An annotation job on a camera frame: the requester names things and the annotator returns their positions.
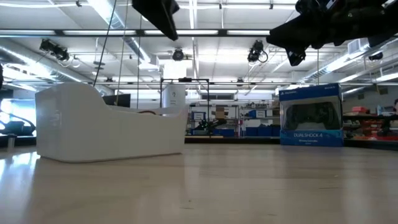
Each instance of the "playstation dualshock 4 box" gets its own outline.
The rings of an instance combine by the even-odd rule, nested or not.
[[[343,111],[338,83],[279,92],[280,143],[342,147]]]

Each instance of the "black object hanging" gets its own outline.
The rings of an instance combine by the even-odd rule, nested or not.
[[[132,0],[132,7],[171,40],[177,40],[173,14],[180,6],[175,0]]]

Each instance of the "ceiling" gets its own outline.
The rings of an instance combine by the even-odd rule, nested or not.
[[[74,4],[75,0],[12,0],[0,1],[1,3],[19,4],[25,7],[6,7],[0,5],[0,27],[2,29],[107,29],[108,23],[89,2],[80,1],[83,7],[46,7],[59,4]],[[118,0],[116,13],[122,20],[126,19],[128,29],[155,29],[155,27],[141,19],[141,16],[131,6],[126,6],[131,0]],[[197,10],[188,9],[190,0],[177,1],[181,9],[174,14],[174,21],[177,29],[272,29],[298,16],[294,10],[296,0],[274,0],[275,5],[286,6],[286,9],[275,7],[273,10],[258,7],[266,6],[267,0],[192,0],[191,4],[197,4]],[[40,37],[12,37],[9,40],[27,48],[32,52],[43,55],[39,45],[43,38]],[[51,37],[52,41],[68,48],[69,54],[75,56],[76,60],[62,63],[68,70],[83,75],[90,80],[95,76],[96,65],[93,62],[100,60],[101,51],[105,38],[95,37]],[[298,82],[302,77],[317,67],[330,63],[334,58],[343,55],[347,50],[347,43],[339,47],[332,44],[325,45],[319,51],[307,49],[307,58],[299,66],[291,67],[287,61],[284,49],[280,49],[266,43],[265,37],[180,37],[175,42],[166,37],[140,37],[135,38],[142,49],[150,55],[156,55],[161,65],[170,62],[170,53],[175,48],[182,48],[189,60],[185,61],[187,76],[196,78],[209,78],[213,82],[235,82],[238,78],[244,78],[245,82]],[[248,50],[255,40],[262,40],[269,55],[266,63],[250,66],[247,61]],[[193,69],[193,49],[195,46],[195,58],[198,60],[196,74]],[[387,57],[395,59],[395,47],[386,50]],[[44,57],[49,60],[55,59],[49,55]],[[99,81],[105,81],[107,77],[114,81],[118,80],[121,74],[121,81],[137,81],[138,74],[140,81],[159,81],[161,71],[138,70],[137,55],[128,46],[124,46],[123,40],[119,37],[110,37],[104,50],[103,70],[99,73]],[[376,66],[380,62],[365,62],[369,67]],[[358,58],[328,74],[328,82],[338,80],[364,70],[364,60]],[[122,86],[123,88],[158,88],[157,85]],[[257,89],[274,89],[275,86],[259,86]]]

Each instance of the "wooden floor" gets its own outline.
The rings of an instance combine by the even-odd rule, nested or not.
[[[0,223],[398,223],[398,152],[185,147],[92,164],[0,154]]]

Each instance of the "game controller image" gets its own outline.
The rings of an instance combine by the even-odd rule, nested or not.
[[[296,130],[303,123],[323,123],[326,130],[341,129],[341,121],[332,102],[292,105],[285,112],[285,130]]]

